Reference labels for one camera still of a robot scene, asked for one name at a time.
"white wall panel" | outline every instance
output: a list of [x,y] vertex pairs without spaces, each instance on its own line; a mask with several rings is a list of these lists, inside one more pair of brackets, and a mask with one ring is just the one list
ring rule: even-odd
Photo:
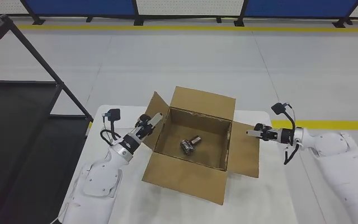
[[0,14],[28,13],[20,0],[0,0]]
[[137,0],[141,15],[240,15],[243,0]]
[[358,7],[352,12],[351,17],[358,17]]

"table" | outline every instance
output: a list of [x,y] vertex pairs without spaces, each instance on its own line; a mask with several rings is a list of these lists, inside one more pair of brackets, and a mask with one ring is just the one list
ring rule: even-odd
[[[146,110],[143,106],[103,105],[98,108],[66,198],[73,189],[81,167],[106,156],[107,144],[99,135],[103,128],[101,114],[112,108],[121,109],[121,120],[115,123],[116,132],[121,136],[133,128],[137,118]],[[263,111],[236,110],[234,120],[250,125],[271,125],[268,113]],[[109,223],[296,224],[280,153],[283,152],[279,151],[275,142],[260,140],[259,178],[229,173],[224,205],[220,206],[143,182],[142,177],[152,150],[142,144],[135,151],[130,164],[122,169],[123,178]]]

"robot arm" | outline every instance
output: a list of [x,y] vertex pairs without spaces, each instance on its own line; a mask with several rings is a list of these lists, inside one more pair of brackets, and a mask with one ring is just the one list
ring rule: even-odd
[[[276,114],[283,113],[288,104],[278,103],[272,107]],[[311,136],[306,128],[273,129],[264,124],[256,124],[254,130],[248,130],[249,136],[264,141],[277,141],[290,144],[295,148],[286,165],[298,149],[310,150],[327,184],[339,197],[353,224],[358,224],[358,146],[347,133],[326,133]]]
[[[143,114],[131,132],[117,139],[116,136],[120,136],[114,132],[114,121],[120,116],[114,119],[114,114],[119,111],[112,111],[112,117],[109,117],[111,130],[101,131],[101,137],[109,145],[108,154],[106,158],[82,167],[65,209],[64,224],[108,223],[122,178],[120,168],[129,163],[135,150],[163,118],[160,113],[152,118]],[[115,141],[106,140],[102,135],[104,132],[110,132]]]

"open cardboard box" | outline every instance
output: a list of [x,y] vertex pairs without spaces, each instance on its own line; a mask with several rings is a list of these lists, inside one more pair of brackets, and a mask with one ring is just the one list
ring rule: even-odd
[[[153,153],[142,180],[223,204],[227,171],[258,178],[259,140],[234,110],[235,99],[209,92],[176,87],[170,106],[154,92],[145,113],[163,119],[144,140]],[[180,142],[194,136],[202,141],[185,155]]]

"yellow floor line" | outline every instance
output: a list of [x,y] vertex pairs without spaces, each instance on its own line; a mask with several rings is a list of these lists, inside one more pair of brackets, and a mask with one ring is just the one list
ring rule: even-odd
[[[288,120],[272,120],[274,128],[291,128]],[[328,129],[328,130],[358,130],[358,121],[348,120],[297,120],[298,127],[308,129]]]
[[334,27],[235,27],[235,26],[105,26],[105,25],[18,25],[23,30],[194,30],[194,31],[266,31],[266,32],[358,32],[358,28]]

